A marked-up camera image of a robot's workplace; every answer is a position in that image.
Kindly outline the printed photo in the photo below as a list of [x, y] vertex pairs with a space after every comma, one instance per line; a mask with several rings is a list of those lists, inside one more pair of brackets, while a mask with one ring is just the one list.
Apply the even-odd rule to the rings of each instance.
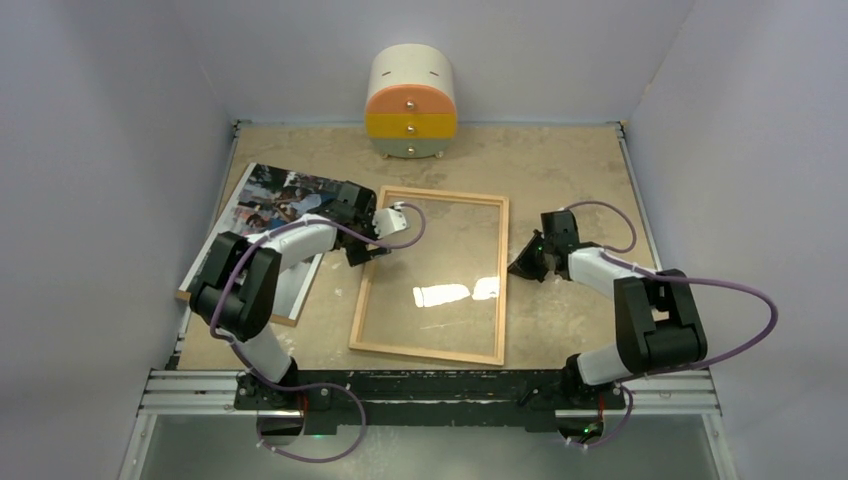
[[[282, 227], [336, 198], [341, 187], [340, 180], [263, 164], [248, 165], [176, 296], [184, 301], [189, 299], [189, 287], [200, 273], [217, 234], [230, 231], [247, 237]], [[279, 274], [272, 322], [289, 327], [297, 325], [323, 257], [323, 254], [314, 255]]]

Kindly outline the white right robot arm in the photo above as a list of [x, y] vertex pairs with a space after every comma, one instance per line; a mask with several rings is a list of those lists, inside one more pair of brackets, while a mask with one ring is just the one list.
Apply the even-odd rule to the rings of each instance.
[[540, 220], [509, 273], [538, 282], [554, 274], [614, 305], [614, 342], [570, 356], [561, 370], [559, 388], [569, 404], [584, 407], [616, 381], [706, 357], [706, 334], [683, 272], [640, 270], [597, 243], [581, 241], [569, 210], [545, 212]]

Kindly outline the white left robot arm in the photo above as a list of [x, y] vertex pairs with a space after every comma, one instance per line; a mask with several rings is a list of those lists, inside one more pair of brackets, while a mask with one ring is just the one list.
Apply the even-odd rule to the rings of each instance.
[[253, 236], [225, 231], [212, 242], [189, 288], [190, 310], [210, 335], [228, 344], [259, 395], [272, 408], [297, 399], [302, 384], [296, 361], [279, 345], [270, 325], [280, 274], [318, 254], [344, 251], [352, 266], [389, 253], [377, 231], [377, 195], [353, 182], [299, 219]]

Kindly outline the round three-drawer mini cabinet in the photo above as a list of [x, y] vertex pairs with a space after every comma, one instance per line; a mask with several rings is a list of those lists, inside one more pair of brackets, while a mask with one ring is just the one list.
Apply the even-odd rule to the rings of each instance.
[[364, 126], [384, 158], [443, 157], [458, 129], [447, 56], [416, 43], [379, 52], [369, 74]]

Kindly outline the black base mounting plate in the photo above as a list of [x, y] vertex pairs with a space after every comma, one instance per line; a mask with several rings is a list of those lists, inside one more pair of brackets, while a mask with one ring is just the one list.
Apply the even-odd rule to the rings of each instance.
[[301, 370], [297, 386], [281, 391], [242, 374], [234, 407], [302, 413], [306, 434], [331, 435], [361, 424], [580, 434], [601, 413], [626, 406], [611, 385], [574, 387], [559, 369]]

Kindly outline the aluminium extrusion rail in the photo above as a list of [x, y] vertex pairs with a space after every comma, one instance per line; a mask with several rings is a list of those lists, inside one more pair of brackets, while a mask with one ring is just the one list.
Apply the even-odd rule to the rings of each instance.
[[[235, 371], [155, 371], [140, 408], [159, 414], [215, 414], [234, 410]], [[718, 415], [722, 412], [707, 371], [679, 372], [629, 381], [637, 415]]]

